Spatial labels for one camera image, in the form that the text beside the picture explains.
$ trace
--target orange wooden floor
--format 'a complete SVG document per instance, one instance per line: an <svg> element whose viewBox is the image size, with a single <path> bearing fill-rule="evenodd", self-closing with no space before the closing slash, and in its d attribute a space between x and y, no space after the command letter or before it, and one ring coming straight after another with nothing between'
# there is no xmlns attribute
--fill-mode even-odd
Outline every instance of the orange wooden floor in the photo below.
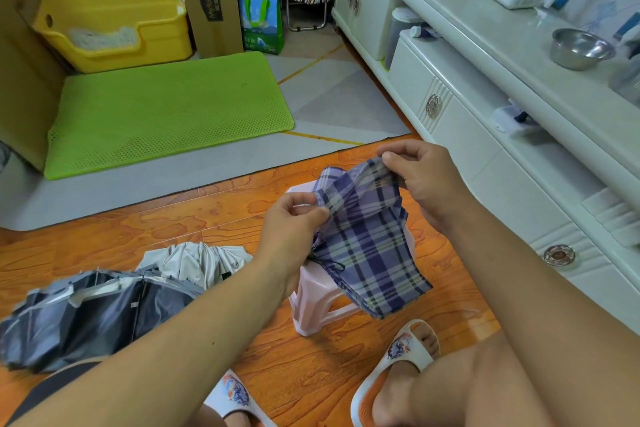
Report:
<svg viewBox="0 0 640 427"><path fill-rule="evenodd" d="M134 269L145 251L173 243L243 245L253 253L264 213L277 197L293 185L316 179L327 165L348 169L372 157L376 145L347 149L33 232L0 230L0 318L9 314L30 289L82 270ZM418 268L434 289L384 321L360 312L307 338L295 332L291 308L284 302L233 366L277 425L350 425L353 393L409 319L428 321L438 333L444 354L499 329L447 239L427 224L406 193L403 197L409 212L408 227L416 240ZM42 378L0 369L0 425Z"/></svg>

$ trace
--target green handle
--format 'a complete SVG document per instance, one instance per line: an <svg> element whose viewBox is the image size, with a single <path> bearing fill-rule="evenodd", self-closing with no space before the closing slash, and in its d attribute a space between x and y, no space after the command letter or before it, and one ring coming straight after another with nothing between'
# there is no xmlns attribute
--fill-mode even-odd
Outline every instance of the green handle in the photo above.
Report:
<svg viewBox="0 0 640 427"><path fill-rule="evenodd" d="M244 11L246 13L246 20L251 24L251 27L260 27L263 22L267 20L267 11L269 10L269 1L262 0L260 4L260 19L257 22L251 20L251 0L244 0Z"/></svg>

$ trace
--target black shorts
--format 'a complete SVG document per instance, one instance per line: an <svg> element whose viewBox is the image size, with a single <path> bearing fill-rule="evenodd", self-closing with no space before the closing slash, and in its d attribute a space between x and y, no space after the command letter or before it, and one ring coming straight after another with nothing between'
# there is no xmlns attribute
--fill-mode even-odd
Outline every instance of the black shorts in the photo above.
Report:
<svg viewBox="0 0 640 427"><path fill-rule="evenodd" d="M32 408L36 407L41 401L47 399L58 390L66 387L69 383L73 382L81 375L84 375L96 365L100 365L100 361L80 363L72 365L64 370L60 370L59 373L54 373L53 375L46 377L29 392L27 398L25 398L20 406L16 408L6 425L11 425L11 423L15 422Z"/></svg>

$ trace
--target forearm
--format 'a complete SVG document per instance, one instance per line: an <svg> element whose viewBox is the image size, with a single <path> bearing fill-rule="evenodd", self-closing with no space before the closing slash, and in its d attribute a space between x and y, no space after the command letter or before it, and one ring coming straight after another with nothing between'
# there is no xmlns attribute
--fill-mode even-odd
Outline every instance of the forearm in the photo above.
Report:
<svg viewBox="0 0 640 427"><path fill-rule="evenodd" d="M638 336L479 203L447 235L560 425L624 425L640 416Z"/></svg>
<svg viewBox="0 0 640 427"><path fill-rule="evenodd" d="M181 426L280 305L286 278L259 259L15 423Z"/></svg>

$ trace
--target hand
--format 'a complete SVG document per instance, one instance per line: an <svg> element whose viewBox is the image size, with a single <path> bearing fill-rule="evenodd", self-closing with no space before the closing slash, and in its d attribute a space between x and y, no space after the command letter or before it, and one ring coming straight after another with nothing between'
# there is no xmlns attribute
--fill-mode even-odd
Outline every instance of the hand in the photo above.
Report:
<svg viewBox="0 0 640 427"><path fill-rule="evenodd" d="M421 140L399 140L378 147L389 170L404 179L429 224L447 234L458 216L477 204L449 151Z"/></svg>
<svg viewBox="0 0 640 427"><path fill-rule="evenodd" d="M298 287L300 267L311 252L314 233L329 218L327 208L300 206L316 203L313 192L288 192L264 217L255 259L282 272L286 284L283 299Z"/></svg>

